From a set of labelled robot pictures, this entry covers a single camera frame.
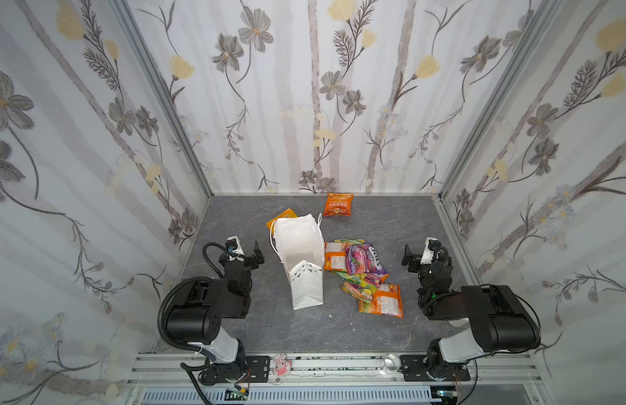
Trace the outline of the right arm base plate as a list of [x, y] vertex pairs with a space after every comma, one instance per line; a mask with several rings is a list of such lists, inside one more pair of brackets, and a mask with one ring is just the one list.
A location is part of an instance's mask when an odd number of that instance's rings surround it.
[[466, 364], [446, 363], [441, 358], [427, 359], [424, 354], [404, 354], [399, 357], [406, 382], [458, 382], [471, 381]]

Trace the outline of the yellow mango candy bag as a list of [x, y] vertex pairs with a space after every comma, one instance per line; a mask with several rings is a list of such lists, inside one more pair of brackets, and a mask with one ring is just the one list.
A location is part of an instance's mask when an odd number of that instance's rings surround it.
[[274, 228], [274, 223], [278, 220], [278, 219], [294, 219], [297, 218], [298, 215], [294, 212], [293, 209], [287, 209], [284, 212], [282, 212], [281, 214], [277, 215], [275, 218], [270, 219], [269, 222], [267, 222], [266, 226], [268, 228], [268, 230], [273, 233], [273, 228]]

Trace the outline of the orange snack bag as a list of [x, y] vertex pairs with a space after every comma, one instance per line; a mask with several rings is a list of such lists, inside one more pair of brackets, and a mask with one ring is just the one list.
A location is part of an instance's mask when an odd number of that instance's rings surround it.
[[333, 272], [346, 272], [347, 249], [347, 243], [327, 241], [325, 243], [325, 259], [323, 269]]
[[399, 285], [384, 283], [373, 294], [370, 302], [359, 302], [359, 312], [403, 318], [403, 304]]

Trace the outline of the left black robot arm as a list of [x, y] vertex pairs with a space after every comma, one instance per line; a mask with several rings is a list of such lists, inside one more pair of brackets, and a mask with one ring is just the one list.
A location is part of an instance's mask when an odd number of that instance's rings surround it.
[[246, 318], [252, 302], [252, 271], [265, 258], [257, 243], [246, 255], [236, 237], [223, 245], [208, 242], [202, 253], [216, 276], [185, 279], [167, 293], [157, 317], [159, 336], [174, 349], [204, 357], [201, 366], [180, 364], [196, 388], [249, 381], [251, 367], [243, 343], [231, 337], [222, 322]]

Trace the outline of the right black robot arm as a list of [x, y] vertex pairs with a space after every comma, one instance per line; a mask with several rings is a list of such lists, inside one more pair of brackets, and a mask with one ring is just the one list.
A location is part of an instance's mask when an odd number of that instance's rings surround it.
[[431, 341], [420, 358], [402, 356], [408, 381], [469, 381], [470, 362], [490, 355], [521, 354], [541, 343], [541, 328], [506, 285], [466, 285], [453, 290], [452, 259], [436, 239], [422, 254], [405, 246], [402, 265], [419, 279], [417, 306], [431, 321], [467, 320], [468, 329]]

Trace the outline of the purple candy bag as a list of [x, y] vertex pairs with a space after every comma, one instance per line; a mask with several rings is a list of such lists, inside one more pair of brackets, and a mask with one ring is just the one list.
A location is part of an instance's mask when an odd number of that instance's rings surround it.
[[388, 275], [372, 244], [352, 245], [345, 250], [345, 267], [349, 274]]

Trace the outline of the white paper bag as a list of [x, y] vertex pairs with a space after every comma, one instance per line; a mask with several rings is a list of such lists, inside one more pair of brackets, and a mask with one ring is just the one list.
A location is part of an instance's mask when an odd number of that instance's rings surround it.
[[271, 233], [271, 246], [284, 267], [294, 311], [324, 304], [321, 220], [322, 214], [278, 219]]

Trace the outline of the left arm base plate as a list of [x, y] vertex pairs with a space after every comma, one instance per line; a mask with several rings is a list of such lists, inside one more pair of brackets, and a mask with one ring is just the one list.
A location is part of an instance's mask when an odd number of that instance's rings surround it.
[[247, 356], [243, 361], [230, 364], [210, 364], [198, 374], [198, 381], [204, 386], [218, 383], [267, 383], [271, 358], [266, 355]]

